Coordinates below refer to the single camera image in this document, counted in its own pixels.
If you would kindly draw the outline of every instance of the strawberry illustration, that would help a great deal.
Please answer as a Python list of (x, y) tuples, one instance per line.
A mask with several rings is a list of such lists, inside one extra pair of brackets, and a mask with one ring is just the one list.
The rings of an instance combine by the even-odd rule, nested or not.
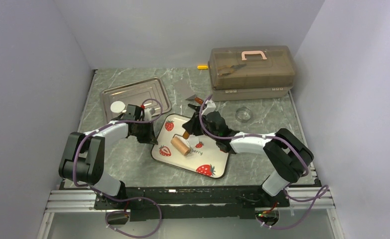
[(170, 149), (167, 147), (167, 146), (164, 146), (162, 145), (160, 148), (159, 148), (159, 154), (161, 154), (162, 156), (171, 156), (171, 151)]
[(204, 143), (202, 141), (199, 141), (195, 148), (202, 148), (202, 146), (204, 146)]
[(172, 120), (167, 120), (167, 122), (165, 122), (165, 129), (167, 131), (172, 131), (174, 128), (174, 121)]
[(205, 164), (205, 165), (202, 165), (202, 166), (199, 166), (198, 169), (196, 169), (196, 172), (200, 173), (200, 174), (203, 174), (203, 175), (207, 175), (207, 176), (214, 176), (215, 174), (215, 171), (214, 171), (214, 167), (211, 165), (211, 164)]

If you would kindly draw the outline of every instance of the silver baking tray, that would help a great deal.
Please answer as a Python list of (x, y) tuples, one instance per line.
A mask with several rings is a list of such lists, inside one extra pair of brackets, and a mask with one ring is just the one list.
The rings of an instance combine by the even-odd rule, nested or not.
[[(164, 85), (159, 78), (152, 78), (102, 91), (101, 102), (106, 123), (110, 122), (111, 119), (119, 116), (119, 114), (111, 112), (111, 103), (115, 101), (121, 101), (125, 103), (126, 106), (129, 104), (139, 106), (144, 100), (149, 98), (153, 98), (161, 102), (163, 113), (169, 112), (171, 110), (170, 99), (168, 98), (167, 91), (165, 90)], [(147, 101), (144, 105), (146, 108), (155, 108), (155, 113), (153, 116), (159, 115), (160, 107), (157, 102)]]

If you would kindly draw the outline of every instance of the toolbox handle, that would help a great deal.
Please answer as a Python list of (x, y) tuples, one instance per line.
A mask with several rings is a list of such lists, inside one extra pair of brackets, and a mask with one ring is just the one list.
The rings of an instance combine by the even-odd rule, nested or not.
[(242, 61), (246, 61), (246, 55), (256, 55), (260, 54), (262, 56), (262, 60), (266, 60), (265, 53), (263, 51), (243, 51), (242, 52)]

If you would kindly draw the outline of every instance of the white wall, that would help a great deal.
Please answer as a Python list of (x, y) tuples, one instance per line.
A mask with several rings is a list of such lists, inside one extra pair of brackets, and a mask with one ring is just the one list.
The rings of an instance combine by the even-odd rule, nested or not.
[(324, 0), (54, 0), (90, 65), (206, 64), (211, 49), (288, 45), (296, 53)]
[(296, 106), (347, 238), (390, 238), (390, 0), (326, 0), (295, 61)]
[(91, 75), (52, 0), (0, 0), (0, 239), (36, 237)]

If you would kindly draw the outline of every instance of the gray marble surface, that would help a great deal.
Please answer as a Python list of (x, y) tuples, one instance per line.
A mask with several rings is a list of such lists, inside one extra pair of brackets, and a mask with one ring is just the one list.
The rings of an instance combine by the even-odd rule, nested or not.
[[(173, 83), (186, 81), (200, 98), (211, 93), (208, 70), (196, 68), (127, 68), (100, 69), (94, 75), (87, 105), (83, 112), (80, 132), (97, 129), (105, 124), (100, 93), (109, 88), (133, 82), (159, 77), (172, 104), (172, 110), (155, 122), (155, 134), (167, 115), (177, 113), (192, 116), (193, 110), (177, 92)], [(235, 112), (246, 106), (254, 112), (248, 123), (240, 123), (235, 119)], [(276, 132), (282, 127), (292, 131), (302, 139), (289, 95), (279, 99), (247, 100), (217, 102), (218, 111), (226, 119), (227, 125), (235, 130), (253, 133)], [(135, 137), (122, 139), (111, 149), (106, 150), (105, 167), (113, 177), (122, 180), (127, 186), (160, 187), (160, 186), (212, 186), (212, 185), (259, 185), (274, 170), (266, 156), (244, 153), (231, 155), (227, 170), (221, 179), (211, 179), (181, 168), (169, 166), (155, 161), (150, 151), (151, 145), (139, 144)], [(301, 178), (297, 184), (313, 184), (309, 174)]]

